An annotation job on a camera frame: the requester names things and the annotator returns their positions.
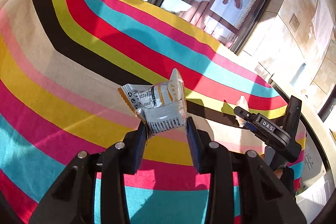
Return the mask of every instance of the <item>striped rug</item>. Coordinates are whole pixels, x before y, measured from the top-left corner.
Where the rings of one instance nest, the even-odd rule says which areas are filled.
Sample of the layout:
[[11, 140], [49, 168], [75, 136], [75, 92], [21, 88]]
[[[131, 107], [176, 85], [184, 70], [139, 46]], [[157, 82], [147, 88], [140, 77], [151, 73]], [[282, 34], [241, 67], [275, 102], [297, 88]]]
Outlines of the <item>striped rug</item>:
[[[173, 68], [199, 129], [229, 150], [263, 153], [232, 108], [244, 95], [251, 112], [281, 123], [287, 104], [204, 31], [142, 0], [0, 0], [0, 190], [25, 223], [78, 151], [104, 151], [137, 128], [117, 88], [165, 81]], [[302, 124], [297, 140], [304, 149]], [[291, 166], [296, 186], [303, 156]], [[209, 176], [196, 173], [181, 128], [148, 141], [125, 188], [132, 224], [204, 221]]]

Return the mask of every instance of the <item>snack package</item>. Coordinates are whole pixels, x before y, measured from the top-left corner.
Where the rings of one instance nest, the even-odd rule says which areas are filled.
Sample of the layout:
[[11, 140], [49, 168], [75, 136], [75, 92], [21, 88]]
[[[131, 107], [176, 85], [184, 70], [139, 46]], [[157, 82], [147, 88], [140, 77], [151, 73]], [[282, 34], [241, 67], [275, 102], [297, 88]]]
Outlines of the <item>snack package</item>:
[[134, 114], [147, 124], [148, 138], [186, 126], [184, 84], [176, 68], [167, 82], [156, 85], [126, 84], [118, 91]]
[[[245, 109], [246, 111], [249, 110], [249, 106], [248, 106], [247, 101], [246, 101], [244, 96], [240, 96], [240, 99], [238, 100], [236, 106], [240, 106], [241, 108]], [[239, 123], [239, 127], [243, 127], [247, 123], [243, 118], [238, 117], [237, 115], [236, 115], [236, 120]]]

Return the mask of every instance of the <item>tiled wall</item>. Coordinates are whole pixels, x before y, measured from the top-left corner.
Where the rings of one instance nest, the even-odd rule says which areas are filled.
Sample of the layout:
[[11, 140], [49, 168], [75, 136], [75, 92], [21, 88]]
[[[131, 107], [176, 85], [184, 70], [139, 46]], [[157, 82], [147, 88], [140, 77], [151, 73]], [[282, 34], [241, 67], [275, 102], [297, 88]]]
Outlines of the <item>tiled wall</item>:
[[[331, 43], [327, 51], [317, 54], [316, 41], [310, 38], [316, 1], [272, 0], [239, 56], [250, 68], [262, 71], [265, 79], [276, 73], [293, 83], [303, 70], [295, 88], [304, 90], [308, 102], [318, 111], [336, 83], [336, 44]], [[326, 2], [335, 20], [336, 0]], [[296, 32], [289, 24], [293, 14], [300, 22]]]

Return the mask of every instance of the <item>cyan stripe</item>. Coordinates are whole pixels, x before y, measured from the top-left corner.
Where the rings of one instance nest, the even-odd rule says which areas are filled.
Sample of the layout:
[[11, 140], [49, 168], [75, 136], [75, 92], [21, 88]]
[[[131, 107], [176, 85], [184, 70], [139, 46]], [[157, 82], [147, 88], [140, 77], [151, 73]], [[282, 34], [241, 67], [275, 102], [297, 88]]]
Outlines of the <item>cyan stripe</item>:
[[[95, 200], [100, 198], [100, 181], [96, 183]], [[125, 187], [128, 213], [132, 224], [204, 223], [208, 190], [161, 191]], [[234, 186], [234, 216], [240, 215], [239, 187]], [[100, 224], [100, 203], [94, 205], [94, 222]]]
[[290, 166], [290, 168], [294, 170], [294, 179], [300, 178], [303, 170], [303, 161]]
[[[0, 115], [0, 168], [25, 194], [39, 202], [65, 165], [37, 149]], [[94, 197], [96, 224], [100, 224], [100, 182], [97, 179]], [[204, 221], [207, 190], [161, 191], [128, 186], [125, 190], [132, 223], [146, 223], [148, 217], [162, 224]], [[240, 214], [238, 186], [234, 187], [234, 195], [237, 216]]]
[[203, 74], [209, 79], [233, 89], [260, 97], [273, 98], [279, 96], [273, 88], [261, 86], [219, 66], [212, 62], [207, 56], [191, 50], [128, 15], [111, 9], [101, 0], [84, 1], [97, 16], [120, 32], [138, 40], [154, 51]]

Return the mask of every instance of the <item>wall outlet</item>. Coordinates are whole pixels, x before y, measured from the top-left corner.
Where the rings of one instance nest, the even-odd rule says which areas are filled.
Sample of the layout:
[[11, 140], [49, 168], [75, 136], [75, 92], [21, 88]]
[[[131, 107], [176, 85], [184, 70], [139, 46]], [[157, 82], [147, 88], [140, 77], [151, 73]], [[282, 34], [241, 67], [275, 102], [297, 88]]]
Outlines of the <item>wall outlet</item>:
[[295, 14], [293, 14], [290, 22], [289, 22], [289, 25], [293, 28], [294, 32], [297, 31], [297, 29], [299, 28], [300, 26], [300, 22], [298, 21], [297, 17]]

